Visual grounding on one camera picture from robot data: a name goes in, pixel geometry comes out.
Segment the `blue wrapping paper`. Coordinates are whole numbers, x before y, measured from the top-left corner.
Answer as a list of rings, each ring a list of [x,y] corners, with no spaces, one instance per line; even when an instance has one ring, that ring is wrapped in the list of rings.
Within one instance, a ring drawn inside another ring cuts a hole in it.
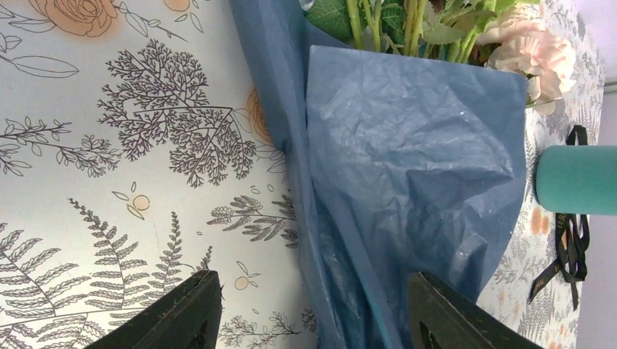
[[[526,80],[345,47],[297,1],[232,1],[285,154],[319,348],[410,348],[426,271],[476,302],[523,202]]]

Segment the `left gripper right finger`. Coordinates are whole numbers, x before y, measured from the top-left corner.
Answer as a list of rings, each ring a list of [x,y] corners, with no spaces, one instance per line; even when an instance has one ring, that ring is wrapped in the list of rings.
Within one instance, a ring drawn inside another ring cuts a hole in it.
[[[541,348],[430,273],[411,276],[407,301],[414,348]]]

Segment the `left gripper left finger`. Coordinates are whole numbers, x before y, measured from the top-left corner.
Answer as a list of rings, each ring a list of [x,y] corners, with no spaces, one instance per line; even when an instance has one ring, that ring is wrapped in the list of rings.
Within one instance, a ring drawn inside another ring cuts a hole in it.
[[[212,349],[221,315],[218,273],[201,270],[87,349]]]

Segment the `black ribbon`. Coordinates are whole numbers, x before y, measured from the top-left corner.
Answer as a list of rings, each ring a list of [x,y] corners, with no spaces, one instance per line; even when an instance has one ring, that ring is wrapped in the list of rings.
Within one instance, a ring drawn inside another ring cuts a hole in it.
[[[540,159],[534,173],[533,189],[538,203],[555,212],[554,243],[556,259],[538,277],[530,288],[528,303],[557,275],[570,284],[573,309],[578,309],[576,284],[586,279],[586,251],[590,245],[588,217],[583,213],[581,199],[587,194],[580,177],[574,174],[561,177],[553,174],[574,162],[570,151],[547,148],[547,160]]]

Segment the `artificial flower bouquet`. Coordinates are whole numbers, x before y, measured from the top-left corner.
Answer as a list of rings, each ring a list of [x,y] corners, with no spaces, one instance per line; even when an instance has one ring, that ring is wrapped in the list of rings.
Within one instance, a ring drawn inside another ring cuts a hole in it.
[[[355,49],[478,65],[527,82],[527,106],[549,115],[575,85],[572,44],[537,1],[312,1],[306,19]]]

